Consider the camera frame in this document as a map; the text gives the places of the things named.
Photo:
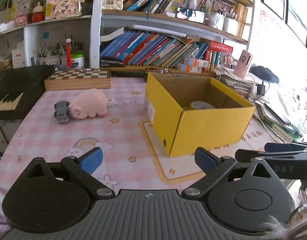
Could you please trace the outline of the pile of books and papers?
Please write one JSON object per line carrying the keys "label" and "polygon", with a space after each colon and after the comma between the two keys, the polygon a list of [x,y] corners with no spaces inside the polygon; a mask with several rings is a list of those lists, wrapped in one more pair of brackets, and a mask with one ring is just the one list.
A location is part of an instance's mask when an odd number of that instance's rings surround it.
{"label": "pile of books and papers", "polygon": [[269,81],[264,81],[256,75],[249,73],[240,78],[230,68],[215,68],[212,70],[221,83],[255,105],[254,116],[258,119],[273,140],[277,142],[302,142],[303,133],[287,117],[273,109],[266,97],[257,92],[257,87]]}

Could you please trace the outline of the pink checkered table mat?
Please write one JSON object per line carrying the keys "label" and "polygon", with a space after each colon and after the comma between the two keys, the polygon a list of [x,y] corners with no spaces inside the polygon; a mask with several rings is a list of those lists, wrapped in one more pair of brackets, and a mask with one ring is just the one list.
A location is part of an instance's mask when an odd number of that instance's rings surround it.
{"label": "pink checkered table mat", "polygon": [[169,158],[145,110],[145,81],[116,77],[105,94],[113,98],[103,118],[72,120],[60,125],[54,103],[69,101],[78,90],[47,91],[15,131],[0,160],[0,237],[9,229],[2,201],[34,157],[57,162],[98,146],[104,153],[94,176],[109,188],[179,189],[202,177],[192,155]]}

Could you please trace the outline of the grey toy car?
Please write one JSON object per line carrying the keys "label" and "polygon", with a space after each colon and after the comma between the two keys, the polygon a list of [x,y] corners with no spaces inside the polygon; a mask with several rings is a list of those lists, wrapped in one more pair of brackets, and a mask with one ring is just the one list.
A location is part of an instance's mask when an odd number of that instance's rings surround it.
{"label": "grey toy car", "polygon": [[54,118],[61,125],[70,122],[70,109],[68,101],[60,101],[54,104]]}

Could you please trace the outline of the yellow cardboard box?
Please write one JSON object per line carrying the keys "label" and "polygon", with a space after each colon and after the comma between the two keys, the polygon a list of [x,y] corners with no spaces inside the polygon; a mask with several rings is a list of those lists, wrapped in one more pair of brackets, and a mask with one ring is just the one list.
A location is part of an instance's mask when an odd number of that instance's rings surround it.
{"label": "yellow cardboard box", "polygon": [[[194,101],[215,109],[193,110]],[[170,158],[212,149],[241,139],[255,107],[216,79],[149,73],[145,89],[147,114]]]}

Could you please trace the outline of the tape roll in box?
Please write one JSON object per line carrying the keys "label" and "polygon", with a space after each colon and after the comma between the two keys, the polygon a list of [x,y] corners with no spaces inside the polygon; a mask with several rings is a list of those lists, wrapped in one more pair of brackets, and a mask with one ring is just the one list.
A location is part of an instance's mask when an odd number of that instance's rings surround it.
{"label": "tape roll in box", "polygon": [[204,101],[194,101],[190,104],[193,110],[205,110],[205,109],[215,109],[213,105]]}

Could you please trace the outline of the pink plush pig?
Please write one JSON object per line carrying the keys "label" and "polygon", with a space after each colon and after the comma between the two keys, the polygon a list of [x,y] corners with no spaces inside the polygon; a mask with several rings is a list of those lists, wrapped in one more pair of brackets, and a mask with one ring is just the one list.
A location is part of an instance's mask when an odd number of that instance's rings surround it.
{"label": "pink plush pig", "polygon": [[100,116],[103,118],[107,114],[107,106],[109,102],[113,102],[114,98],[107,96],[98,89],[88,89],[75,96],[69,103],[71,117],[75,119],[95,118]]}

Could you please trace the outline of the wooden chess board box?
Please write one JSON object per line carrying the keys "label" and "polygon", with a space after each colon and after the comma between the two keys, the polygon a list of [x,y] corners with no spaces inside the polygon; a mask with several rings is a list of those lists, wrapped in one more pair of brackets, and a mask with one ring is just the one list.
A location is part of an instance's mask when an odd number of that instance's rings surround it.
{"label": "wooden chess board box", "polygon": [[108,69],[57,70],[44,81],[45,90],[110,89]]}

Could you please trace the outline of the black Yamaha keyboard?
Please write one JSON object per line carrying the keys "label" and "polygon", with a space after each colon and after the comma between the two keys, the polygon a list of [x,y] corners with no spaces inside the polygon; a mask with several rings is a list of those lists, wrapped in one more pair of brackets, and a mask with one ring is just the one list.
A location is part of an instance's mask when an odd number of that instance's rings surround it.
{"label": "black Yamaha keyboard", "polygon": [[52,65],[0,71],[0,120],[24,119],[44,94],[44,81],[53,73]]}

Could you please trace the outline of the pink pen holder cup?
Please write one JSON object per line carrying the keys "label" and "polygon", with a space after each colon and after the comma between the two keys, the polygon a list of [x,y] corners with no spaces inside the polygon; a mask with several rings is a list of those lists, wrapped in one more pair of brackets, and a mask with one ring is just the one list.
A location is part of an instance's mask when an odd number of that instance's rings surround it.
{"label": "pink pen holder cup", "polygon": [[251,53],[243,50],[233,73],[241,79],[244,78],[249,73],[252,58]]}

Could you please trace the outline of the green lid white jar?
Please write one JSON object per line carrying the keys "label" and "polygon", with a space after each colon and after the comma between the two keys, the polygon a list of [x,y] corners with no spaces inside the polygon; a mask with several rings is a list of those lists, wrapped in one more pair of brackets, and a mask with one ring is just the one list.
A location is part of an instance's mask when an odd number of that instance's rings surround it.
{"label": "green lid white jar", "polygon": [[83,52],[79,51],[76,53],[71,53],[70,55],[72,69],[83,69],[85,68],[85,55]]}

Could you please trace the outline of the white pen holder box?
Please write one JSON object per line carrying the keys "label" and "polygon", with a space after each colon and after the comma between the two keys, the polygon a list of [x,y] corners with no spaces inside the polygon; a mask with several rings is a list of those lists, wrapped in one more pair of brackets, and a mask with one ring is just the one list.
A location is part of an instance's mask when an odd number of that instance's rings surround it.
{"label": "white pen holder box", "polygon": [[39,57],[40,65],[60,65],[61,60],[59,55],[50,56],[50,57]]}

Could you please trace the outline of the row of leaning books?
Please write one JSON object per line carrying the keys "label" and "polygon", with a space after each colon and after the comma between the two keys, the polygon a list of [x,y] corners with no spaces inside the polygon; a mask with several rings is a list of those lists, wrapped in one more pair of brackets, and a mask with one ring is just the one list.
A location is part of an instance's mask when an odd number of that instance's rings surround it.
{"label": "row of leaning books", "polygon": [[100,60],[120,61],[125,67],[193,66],[209,72],[213,68],[232,68],[232,52],[226,44],[200,37],[120,28],[101,37]]}

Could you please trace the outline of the white bookshelf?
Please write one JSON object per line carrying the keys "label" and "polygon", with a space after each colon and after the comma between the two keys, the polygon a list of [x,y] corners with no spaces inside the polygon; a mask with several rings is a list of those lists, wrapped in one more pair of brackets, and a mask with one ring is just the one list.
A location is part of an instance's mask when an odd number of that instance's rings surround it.
{"label": "white bookshelf", "polygon": [[[56,19],[51,0],[0,0],[0,13],[13,13],[0,18],[0,65],[30,67],[39,64],[39,57],[59,55],[67,66],[70,38],[71,53],[84,53],[85,68],[100,68],[101,37],[120,28],[249,45],[243,31],[252,0],[124,0],[123,5],[106,10],[102,0],[85,0],[81,16]],[[204,24],[176,18],[178,7],[203,11]]]}

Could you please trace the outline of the lucky cat figurine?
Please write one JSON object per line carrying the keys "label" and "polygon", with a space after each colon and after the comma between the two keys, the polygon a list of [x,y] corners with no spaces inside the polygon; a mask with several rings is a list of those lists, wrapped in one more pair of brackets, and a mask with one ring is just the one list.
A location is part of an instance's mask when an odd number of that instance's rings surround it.
{"label": "lucky cat figurine", "polygon": [[85,0],[51,0],[54,6],[53,18],[63,19],[82,15],[82,3]]}

